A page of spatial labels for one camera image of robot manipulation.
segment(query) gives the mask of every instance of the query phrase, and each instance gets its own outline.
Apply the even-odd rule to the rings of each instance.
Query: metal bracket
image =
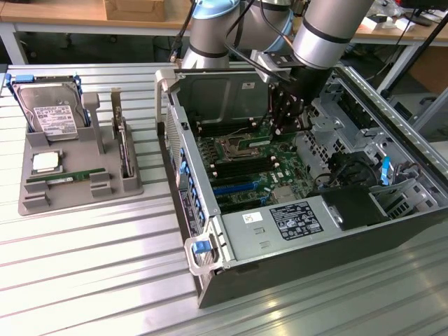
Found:
[[[173,69],[160,69],[155,72],[155,123],[158,124],[162,120],[162,91],[169,92],[179,78]]]

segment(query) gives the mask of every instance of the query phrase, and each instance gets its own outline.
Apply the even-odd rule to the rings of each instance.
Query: wooden table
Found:
[[[13,64],[27,58],[17,32],[175,36],[190,8],[189,0],[166,0],[165,22],[108,21],[103,0],[0,1],[0,37]]]
[[[26,64],[17,32],[55,32],[113,35],[163,35],[174,36],[182,26],[190,7],[189,0],[167,0],[166,22],[108,21],[103,0],[36,0],[36,3],[19,4],[0,1],[0,37],[13,64]],[[296,21],[295,28],[301,24]],[[406,33],[400,45],[406,46],[394,67],[388,73],[379,90],[387,88],[401,69],[429,36],[432,27],[416,26]],[[360,26],[353,43],[395,44],[402,32],[399,29],[370,30]],[[433,46],[448,46],[448,27],[433,43]]]

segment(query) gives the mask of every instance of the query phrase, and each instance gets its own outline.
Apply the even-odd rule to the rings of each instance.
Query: slotted aluminum surface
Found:
[[[199,310],[154,120],[168,64],[12,66],[122,88],[145,193],[40,216],[17,213],[25,119],[0,98],[0,335],[433,335],[448,331],[448,225],[400,248]]]

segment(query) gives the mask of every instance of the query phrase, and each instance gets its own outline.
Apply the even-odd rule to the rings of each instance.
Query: power supply label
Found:
[[[285,240],[292,240],[323,231],[308,202],[270,209],[272,217]]]

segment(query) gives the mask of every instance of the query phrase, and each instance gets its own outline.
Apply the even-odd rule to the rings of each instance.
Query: sticker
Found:
[[[47,184],[51,186],[52,184],[62,184],[70,182],[73,182],[73,177],[65,177],[65,178],[57,178],[55,180],[49,180],[47,181]]]
[[[243,90],[252,90],[255,89],[255,82],[243,83]]]
[[[190,231],[191,237],[199,236],[202,233],[202,227],[199,226],[193,206],[191,205],[190,196],[187,190],[179,191],[181,196],[183,215],[188,225],[188,230]]]
[[[76,124],[69,105],[35,107],[34,113],[46,135],[76,133]]]
[[[308,202],[269,209],[285,240],[297,239],[323,231]]]
[[[245,213],[243,215],[243,219],[244,219],[245,224],[250,224],[250,223],[262,221],[263,217],[261,216],[261,213],[253,212],[253,213]]]

